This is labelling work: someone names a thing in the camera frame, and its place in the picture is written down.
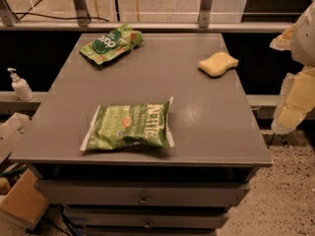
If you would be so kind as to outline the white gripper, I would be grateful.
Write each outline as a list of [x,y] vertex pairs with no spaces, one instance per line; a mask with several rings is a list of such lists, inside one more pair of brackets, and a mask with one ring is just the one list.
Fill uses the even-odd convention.
[[306,65],[296,75],[287,73],[283,79],[272,130],[286,135],[295,130],[315,107],[315,1],[291,25],[274,38],[270,47],[279,51],[291,49],[292,59]]

